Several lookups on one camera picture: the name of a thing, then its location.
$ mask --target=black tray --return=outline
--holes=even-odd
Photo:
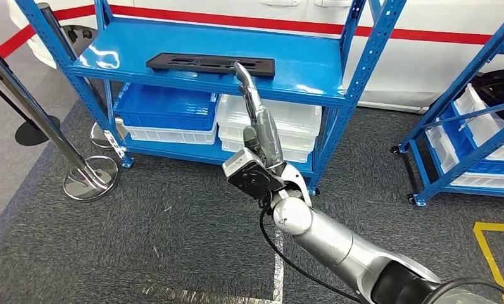
[[[185,70],[209,73],[234,73],[234,62],[242,64],[252,76],[274,77],[274,59],[202,54],[160,53],[146,62],[153,70]]]

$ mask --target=red stripe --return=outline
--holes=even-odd
[[[308,32],[318,34],[340,34],[343,26],[331,23],[304,22],[274,20],[266,18],[251,18],[225,16],[205,13],[191,13],[186,11],[169,11],[165,9],[134,8],[130,6],[112,5],[112,12],[117,15],[136,16],[145,18],[157,18],[180,22],[209,23],[216,25],[231,25],[235,27],[254,27],[258,29],[270,30],[290,30],[297,32]],[[61,9],[54,12],[58,20],[72,19],[95,14],[93,5],[80,6],[77,8]],[[358,27],[355,35],[367,37],[371,32],[371,27]],[[29,38],[34,31],[25,27],[17,34],[0,45],[0,55],[5,58],[19,48]],[[395,29],[391,35],[393,39],[403,39],[411,41],[448,42],[461,44],[485,44],[491,35],[469,34],[454,32],[434,32],[429,30],[407,30]]]
[[[34,30],[30,25],[27,25],[15,35],[11,36],[8,41],[0,45],[0,55],[2,58],[8,57],[13,51],[22,46],[27,40],[34,35]]]

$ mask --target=white plastic crate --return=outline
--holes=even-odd
[[[217,136],[217,123],[213,121],[213,128],[209,131],[162,129],[146,127],[130,127],[123,124],[121,118],[116,118],[118,129],[125,129],[136,141],[159,141],[164,143],[183,144],[213,144]]]
[[[454,101],[453,104],[461,115],[487,108],[471,84],[468,84],[464,94]],[[479,147],[504,128],[504,121],[498,115],[489,113],[468,119],[468,128],[473,134],[476,146]],[[504,160],[504,145],[487,156],[487,159]]]
[[[222,141],[222,150],[229,152],[237,152],[240,149],[244,148],[244,143],[240,141],[226,141],[221,139]],[[302,151],[288,150],[282,149],[282,154],[284,155],[284,159],[288,162],[296,162],[296,163],[305,163],[308,161],[308,154]]]
[[[425,134],[440,160],[442,172],[446,173],[450,171],[451,168],[459,163],[455,148],[441,125],[425,130]]]
[[[450,169],[459,163],[455,148],[442,126],[439,125],[426,130],[425,134],[439,158],[444,173],[450,171]],[[466,172],[451,182],[451,185],[504,188],[504,174]]]
[[[504,188],[504,174],[467,172],[451,182],[454,186]]]
[[[262,99],[274,117],[282,149],[307,154],[315,146],[321,128],[321,107]],[[250,118],[241,96],[223,95],[217,110],[218,136],[225,141],[243,141]]]

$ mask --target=white car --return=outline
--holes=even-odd
[[[176,22],[224,23],[234,27],[249,27],[254,23],[260,24],[262,30],[331,36],[341,31],[339,25],[344,23],[351,4],[351,0],[108,1],[111,6],[119,6],[119,11],[127,15],[134,8],[157,9],[165,10],[165,16]],[[93,4],[91,0],[47,2],[55,11]],[[28,21],[13,0],[8,0],[8,4],[11,19],[20,29],[24,28]],[[414,112],[426,110],[503,21],[504,0],[407,1],[396,25],[398,31],[393,34],[394,39],[388,41],[360,105]],[[89,37],[96,33],[90,31],[96,28],[93,15],[60,23],[68,26],[66,29],[72,37]],[[373,26],[367,5],[359,26]],[[366,39],[360,36],[354,38],[346,75],[351,75],[355,69]],[[55,67],[51,55],[37,36],[31,38],[28,44],[38,59]],[[502,68],[504,55],[498,55],[482,72]]]

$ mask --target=silver robot arm segment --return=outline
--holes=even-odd
[[[437,296],[433,293],[445,286],[441,287],[439,277],[429,269],[366,241],[314,209],[303,176],[282,157],[274,118],[261,102],[250,74],[238,62],[234,68],[242,83],[239,90],[246,102],[251,127],[243,132],[245,148],[222,168],[228,182],[259,199],[260,206],[264,203],[261,216],[272,215],[278,229],[290,234],[305,251],[342,279],[364,304],[492,303],[458,288],[437,300],[431,299]]]

